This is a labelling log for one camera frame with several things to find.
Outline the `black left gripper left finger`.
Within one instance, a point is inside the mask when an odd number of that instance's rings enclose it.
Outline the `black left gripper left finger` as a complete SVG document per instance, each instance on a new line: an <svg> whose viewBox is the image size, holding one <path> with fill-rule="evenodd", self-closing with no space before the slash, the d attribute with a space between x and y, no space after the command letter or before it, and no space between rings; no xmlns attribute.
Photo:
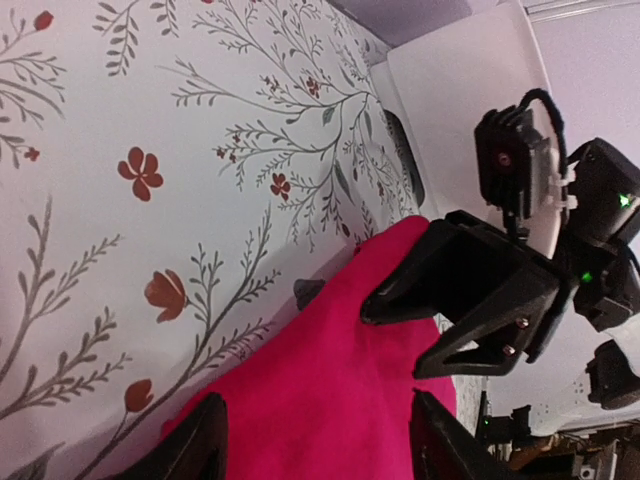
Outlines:
<svg viewBox="0 0 640 480"><path fill-rule="evenodd" d="M109 479L225 479L228 437L227 405L219 394L208 394L153 451Z"/></svg>

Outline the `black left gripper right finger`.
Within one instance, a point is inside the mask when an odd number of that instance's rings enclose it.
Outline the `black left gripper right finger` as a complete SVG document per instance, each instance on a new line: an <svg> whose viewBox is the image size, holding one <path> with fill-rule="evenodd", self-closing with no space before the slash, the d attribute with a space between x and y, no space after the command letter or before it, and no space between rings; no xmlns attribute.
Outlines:
<svg viewBox="0 0 640 480"><path fill-rule="evenodd" d="M410 448L416 480L516 480L430 392L415 390Z"/></svg>

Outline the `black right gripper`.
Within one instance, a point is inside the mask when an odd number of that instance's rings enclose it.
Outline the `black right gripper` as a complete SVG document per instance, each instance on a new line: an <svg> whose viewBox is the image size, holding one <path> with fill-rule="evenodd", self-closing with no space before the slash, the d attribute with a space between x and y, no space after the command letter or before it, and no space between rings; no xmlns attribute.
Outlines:
<svg viewBox="0 0 640 480"><path fill-rule="evenodd" d="M526 247L473 218L436 220L363 303L368 324L455 324L416 360L416 379L505 376L524 352L533 363L568 307L597 331L639 311L638 167L600 138L566 163L549 139L527 154Z"/></svg>

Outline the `magenta t-shirt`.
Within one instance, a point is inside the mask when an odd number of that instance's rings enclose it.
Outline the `magenta t-shirt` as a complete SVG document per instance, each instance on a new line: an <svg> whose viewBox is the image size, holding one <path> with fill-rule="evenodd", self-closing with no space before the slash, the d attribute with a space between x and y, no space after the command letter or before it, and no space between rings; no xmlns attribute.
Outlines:
<svg viewBox="0 0 640 480"><path fill-rule="evenodd" d="M431 318L372 326L365 299L428 229L405 218L351 262L273 339L208 386L228 408L231 479L410 479L416 390L456 406L450 378L417 381L440 334Z"/></svg>

